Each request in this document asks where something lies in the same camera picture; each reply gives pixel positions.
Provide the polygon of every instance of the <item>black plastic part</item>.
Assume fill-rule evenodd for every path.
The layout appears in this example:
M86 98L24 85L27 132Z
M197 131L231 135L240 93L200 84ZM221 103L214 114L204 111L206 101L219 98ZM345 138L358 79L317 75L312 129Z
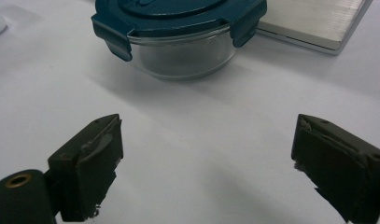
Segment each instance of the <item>black plastic part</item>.
M346 222L377 222L380 149L329 121L300 115L291 158Z
M61 182L63 221L94 217L122 158L118 115L93 121L49 157L51 179Z
M95 217L123 158L119 115L97 119L49 158L42 174L26 170L0 181L0 224L54 224Z
M25 170L0 180L0 224L54 224L44 176Z

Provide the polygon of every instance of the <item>white tabletop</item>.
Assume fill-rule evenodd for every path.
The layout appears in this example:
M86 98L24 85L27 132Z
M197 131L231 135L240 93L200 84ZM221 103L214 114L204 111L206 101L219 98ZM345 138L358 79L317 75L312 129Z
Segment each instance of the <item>white tabletop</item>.
M380 148L380 0L339 56L256 35L185 83L114 56L93 32L93 0L0 0L0 13L0 179L47 171L89 122L121 115L125 157L90 223L344 223L293 168L297 116Z

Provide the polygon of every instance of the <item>glass food container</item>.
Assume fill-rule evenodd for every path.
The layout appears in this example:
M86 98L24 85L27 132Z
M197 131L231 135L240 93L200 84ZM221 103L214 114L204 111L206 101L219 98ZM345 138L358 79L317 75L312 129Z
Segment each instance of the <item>glass food container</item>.
M226 64L265 13L266 0L96 0L92 22L122 60L159 79L189 80Z

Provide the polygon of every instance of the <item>teal plastic lid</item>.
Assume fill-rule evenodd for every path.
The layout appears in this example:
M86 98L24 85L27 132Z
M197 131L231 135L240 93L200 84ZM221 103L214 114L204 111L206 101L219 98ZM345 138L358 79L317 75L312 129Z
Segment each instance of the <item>teal plastic lid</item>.
M97 36L129 62L132 37L172 37L229 26L232 43L242 47L266 13L266 0L96 0L91 18Z

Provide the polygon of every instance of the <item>bolt hole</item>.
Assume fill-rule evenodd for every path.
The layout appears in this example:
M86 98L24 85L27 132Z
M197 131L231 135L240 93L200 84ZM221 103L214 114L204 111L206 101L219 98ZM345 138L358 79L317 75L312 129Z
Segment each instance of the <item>bolt hole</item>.
M29 174L15 175L6 182L6 187L9 189L15 189L17 187L25 185L32 178Z
M376 158L377 160L380 160L380 155L379 154L373 154L373 157Z

